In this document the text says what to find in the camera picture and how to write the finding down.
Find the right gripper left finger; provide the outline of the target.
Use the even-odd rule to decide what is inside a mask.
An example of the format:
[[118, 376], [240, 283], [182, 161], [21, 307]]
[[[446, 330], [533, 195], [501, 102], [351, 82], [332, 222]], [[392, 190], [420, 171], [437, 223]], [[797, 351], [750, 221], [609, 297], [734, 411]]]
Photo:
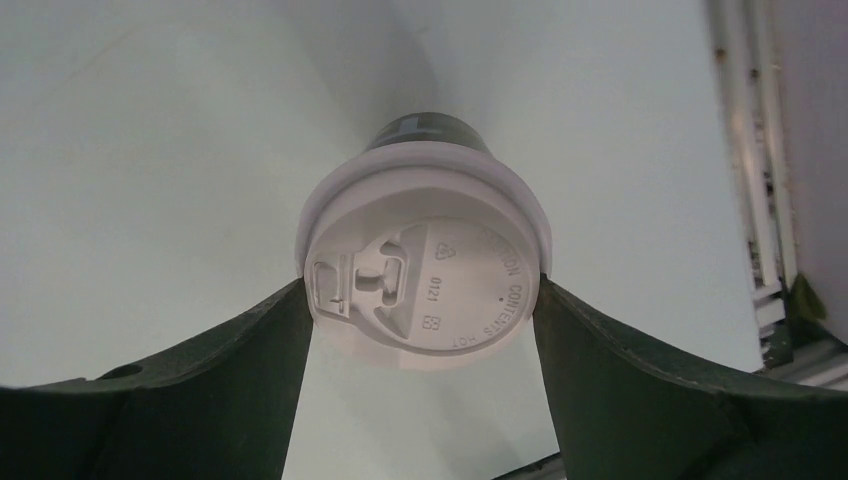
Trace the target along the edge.
[[96, 379], [1, 391], [5, 479], [278, 479], [312, 338], [302, 280]]

